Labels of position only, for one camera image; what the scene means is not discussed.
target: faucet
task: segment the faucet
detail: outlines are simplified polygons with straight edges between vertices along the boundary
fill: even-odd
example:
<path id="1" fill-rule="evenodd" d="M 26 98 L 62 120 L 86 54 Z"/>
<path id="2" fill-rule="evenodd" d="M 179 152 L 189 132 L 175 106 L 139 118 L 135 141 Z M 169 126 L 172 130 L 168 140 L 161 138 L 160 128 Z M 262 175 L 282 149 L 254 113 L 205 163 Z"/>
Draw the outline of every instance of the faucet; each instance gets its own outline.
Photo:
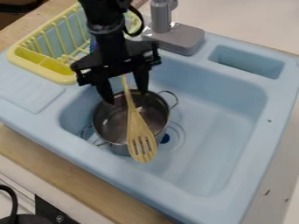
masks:
<path id="1" fill-rule="evenodd" d="M 152 19 L 151 28 L 156 33 L 169 32 L 172 22 L 171 12 L 178 6 L 177 0 L 151 0 L 150 14 Z"/>
<path id="2" fill-rule="evenodd" d="M 143 31 L 143 39 L 157 41 L 164 50 L 190 56 L 204 42 L 205 31 L 172 22 L 171 12 L 177 7 L 178 0 L 150 0 L 151 22 Z"/>

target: pot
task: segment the pot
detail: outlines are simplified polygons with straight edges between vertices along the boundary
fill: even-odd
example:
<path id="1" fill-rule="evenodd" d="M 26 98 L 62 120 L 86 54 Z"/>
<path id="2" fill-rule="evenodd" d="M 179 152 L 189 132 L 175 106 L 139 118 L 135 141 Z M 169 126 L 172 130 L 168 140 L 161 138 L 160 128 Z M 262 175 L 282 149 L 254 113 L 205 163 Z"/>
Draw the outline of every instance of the pot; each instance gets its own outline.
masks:
<path id="1" fill-rule="evenodd" d="M 162 141 L 166 132 L 170 111 L 178 105 L 178 98 L 170 91 L 154 93 L 148 91 L 145 95 L 138 90 L 131 89 L 132 98 L 144 121 L 153 132 L 156 143 Z M 175 98 L 175 103 L 170 107 L 160 94 L 169 94 Z M 115 105 L 102 101 L 94 111 L 93 126 L 95 133 L 107 144 L 109 149 L 122 156 L 129 156 L 127 146 L 127 120 L 128 106 L 124 92 L 115 94 Z"/>

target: light blue sink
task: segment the light blue sink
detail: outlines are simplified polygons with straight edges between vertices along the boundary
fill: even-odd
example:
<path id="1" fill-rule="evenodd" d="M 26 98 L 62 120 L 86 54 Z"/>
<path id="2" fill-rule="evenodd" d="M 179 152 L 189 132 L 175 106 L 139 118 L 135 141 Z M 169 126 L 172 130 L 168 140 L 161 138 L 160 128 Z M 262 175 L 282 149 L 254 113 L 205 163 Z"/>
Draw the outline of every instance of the light blue sink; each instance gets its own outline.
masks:
<path id="1" fill-rule="evenodd" d="M 56 85 L 4 54 L 0 119 L 176 220 L 240 223 L 288 123 L 299 87 L 296 58 L 212 34 L 192 57 L 161 54 L 149 88 L 173 92 L 179 104 L 170 141 L 148 164 L 96 147 L 92 130 L 82 133 L 101 101 L 93 87 Z M 121 91 L 119 78 L 112 82 Z"/>

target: wooden spatula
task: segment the wooden spatula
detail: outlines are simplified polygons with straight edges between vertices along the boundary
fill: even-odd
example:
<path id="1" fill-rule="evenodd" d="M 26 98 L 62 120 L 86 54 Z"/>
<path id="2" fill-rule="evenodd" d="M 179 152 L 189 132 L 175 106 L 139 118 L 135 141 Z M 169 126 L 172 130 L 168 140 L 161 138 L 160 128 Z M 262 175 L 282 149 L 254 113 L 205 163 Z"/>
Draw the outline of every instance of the wooden spatula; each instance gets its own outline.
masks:
<path id="1" fill-rule="evenodd" d="M 129 154 L 137 162 L 148 163 L 156 156 L 156 139 L 135 107 L 125 75 L 122 76 L 122 86 L 128 104 Z"/>

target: yellow dish rack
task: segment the yellow dish rack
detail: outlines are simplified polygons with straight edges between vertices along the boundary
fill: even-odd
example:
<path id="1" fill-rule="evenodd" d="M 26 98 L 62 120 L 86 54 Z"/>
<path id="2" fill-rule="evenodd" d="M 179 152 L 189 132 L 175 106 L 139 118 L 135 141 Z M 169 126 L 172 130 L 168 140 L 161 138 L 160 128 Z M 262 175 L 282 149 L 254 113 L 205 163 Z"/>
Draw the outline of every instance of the yellow dish rack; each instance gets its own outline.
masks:
<path id="1" fill-rule="evenodd" d="M 141 21 L 132 12 L 125 14 L 129 32 L 139 29 Z M 7 52 L 8 60 L 23 69 L 58 84 L 76 82 L 70 65 L 89 54 L 90 34 L 86 16 L 79 3 L 22 38 Z"/>

